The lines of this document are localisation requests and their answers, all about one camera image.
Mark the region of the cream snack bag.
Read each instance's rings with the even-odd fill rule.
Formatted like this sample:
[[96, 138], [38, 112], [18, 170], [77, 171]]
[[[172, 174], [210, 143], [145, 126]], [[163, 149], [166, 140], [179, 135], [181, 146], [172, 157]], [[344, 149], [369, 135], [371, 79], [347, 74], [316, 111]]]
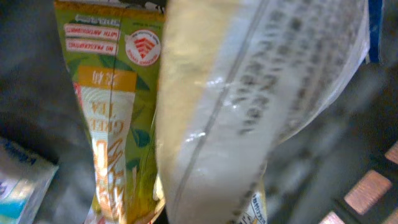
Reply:
[[171, 0], [156, 156], [170, 223], [236, 223], [369, 51], [366, 0]]

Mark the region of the green tea carton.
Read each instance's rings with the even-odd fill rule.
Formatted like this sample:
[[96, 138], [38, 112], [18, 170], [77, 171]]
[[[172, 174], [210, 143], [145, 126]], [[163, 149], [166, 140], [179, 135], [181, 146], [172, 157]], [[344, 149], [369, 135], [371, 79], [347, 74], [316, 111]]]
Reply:
[[164, 3], [55, 1], [95, 169], [87, 223], [154, 223], [165, 202], [157, 181], [154, 115]]

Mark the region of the Kleenex tissue pack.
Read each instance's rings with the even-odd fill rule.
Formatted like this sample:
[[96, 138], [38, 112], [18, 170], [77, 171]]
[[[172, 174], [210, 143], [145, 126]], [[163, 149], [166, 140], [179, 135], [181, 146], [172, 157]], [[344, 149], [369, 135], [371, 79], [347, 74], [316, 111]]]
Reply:
[[32, 224], [58, 166], [1, 138], [1, 224]]

